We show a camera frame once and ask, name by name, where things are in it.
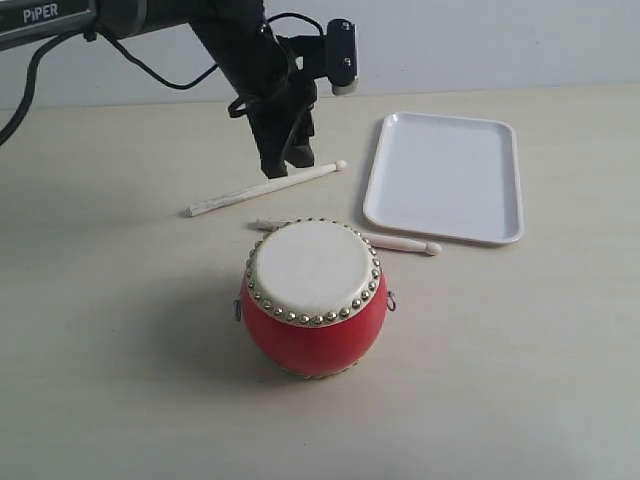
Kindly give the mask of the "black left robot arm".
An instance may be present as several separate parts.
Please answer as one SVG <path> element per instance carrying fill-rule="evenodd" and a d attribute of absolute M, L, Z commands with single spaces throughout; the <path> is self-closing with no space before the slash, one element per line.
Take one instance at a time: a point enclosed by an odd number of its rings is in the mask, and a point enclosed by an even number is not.
<path fill-rule="evenodd" d="M 35 96 L 42 58 L 64 41 L 102 36 L 115 48 L 124 39 L 187 25 L 237 94 L 230 117 L 246 117 L 261 170 L 269 178 L 287 167 L 311 167 L 314 134 L 311 109 L 314 80 L 298 68 L 289 40 L 274 33 L 261 1 L 4 1 L 1 47 L 40 41 L 26 74 L 22 99 L 1 130 L 3 142 L 15 133 Z"/>

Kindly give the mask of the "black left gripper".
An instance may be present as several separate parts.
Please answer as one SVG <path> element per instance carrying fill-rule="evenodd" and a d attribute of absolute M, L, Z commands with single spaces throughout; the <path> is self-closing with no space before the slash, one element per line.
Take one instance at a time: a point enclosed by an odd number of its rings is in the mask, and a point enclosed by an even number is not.
<path fill-rule="evenodd" d="M 296 65 L 297 54 L 289 39 L 277 39 L 276 52 L 275 59 L 284 65 L 266 92 L 240 93 L 234 100 L 234 117 L 247 117 L 267 178 L 286 177 L 285 161 L 295 168 L 314 166 L 311 110 L 317 90 L 311 77 Z M 283 150 L 287 150 L 285 161 Z"/>

